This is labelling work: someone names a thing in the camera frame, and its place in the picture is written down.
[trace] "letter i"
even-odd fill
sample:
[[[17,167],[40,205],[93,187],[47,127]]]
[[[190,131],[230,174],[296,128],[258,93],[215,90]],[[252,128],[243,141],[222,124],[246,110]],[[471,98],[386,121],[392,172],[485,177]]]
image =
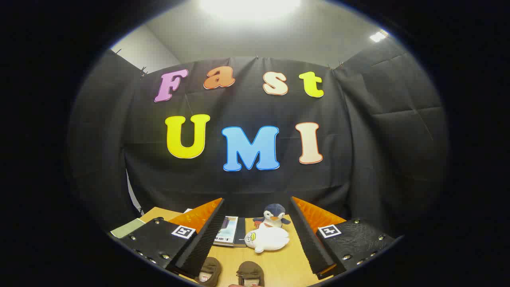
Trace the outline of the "letter i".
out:
[[[299,162],[302,164],[312,164],[322,161],[322,155],[317,146],[317,123],[301,123],[296,125],[296,130],[301,134],[302,155]]]

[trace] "orange gripper pad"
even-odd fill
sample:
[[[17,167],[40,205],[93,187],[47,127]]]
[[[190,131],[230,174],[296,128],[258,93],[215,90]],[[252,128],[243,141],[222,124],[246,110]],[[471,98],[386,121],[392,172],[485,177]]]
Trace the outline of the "orange gripper pad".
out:
[[[183,225],[186,227],[191,227],[196,229],[196,233],[198,234],[202,229],[203,225],[206,223],[207,219],[214,212],[218,204],[221,202],[222,198],[218,198],[206,204],[203,204],[197,208],[194,208],[187,213],[183,213],[168,222]]]
[[[309,202],[294,196],[292,199],[296,202],[301,213],[303,213],[304,218],[307,220],[308,225],[313,230],[314,234],[317,232],[319,227],[346,222],[345,219]]]

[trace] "ceiling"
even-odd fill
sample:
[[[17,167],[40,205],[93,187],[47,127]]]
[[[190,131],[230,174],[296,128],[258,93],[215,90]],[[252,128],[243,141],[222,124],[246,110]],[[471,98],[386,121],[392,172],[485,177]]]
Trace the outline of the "ceiling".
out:
[[[380,30],[326,1],[206,1],[186,1],[147,23],[181,63],[258,55],[337,67],[374,44],[369,37]]]

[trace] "table surface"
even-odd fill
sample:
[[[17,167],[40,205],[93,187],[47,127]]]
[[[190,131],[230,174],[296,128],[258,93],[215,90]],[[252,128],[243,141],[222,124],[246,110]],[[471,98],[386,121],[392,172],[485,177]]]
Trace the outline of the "table surface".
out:
[[[154,207],[144,214],[140,220],[148,222],[156,217],[163,217],[169,221],[182,213]],[[328,278],[318,280],[312,273],[308,259],[304,254],[301,242],[297,236],[296,229],[292,219],[288,214],[285,218],[291,221],[290,224],[283,226],[288,231],[290,241],[280,250],[264,251],[255,253],[249,247],[226,247],[213,245],[209,251],[209,257],[214,257],[220,261],[222,271],[218,278],[217,287],[228,287],[230,284],[237,284],[238,279],[236,271],[239,265],[245,261],[253,261],[262,267],[264,271],[264,287],[302,287],[310,286]],[[246,233],[255,229],[252,218],[245,219]],[[194,279],[179,275],[183,278],[195,282]]]

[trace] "blue letter m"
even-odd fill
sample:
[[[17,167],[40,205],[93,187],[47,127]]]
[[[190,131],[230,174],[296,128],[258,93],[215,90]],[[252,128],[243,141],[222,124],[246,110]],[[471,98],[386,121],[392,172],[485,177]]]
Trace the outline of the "blue letter m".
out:
[[[251,170],[257,155],[260,154],[257,169],[275,170],[280,166],[276,161],[276,135],[278,128],[274,126],[261,127],[253,143],[250,143],[243,129],[240,127],[226,127],[221,131],[226,137],[226,164],[223,169],[228,172],[237,172],[241,166],[237,162],[237,155],[244,166]]]

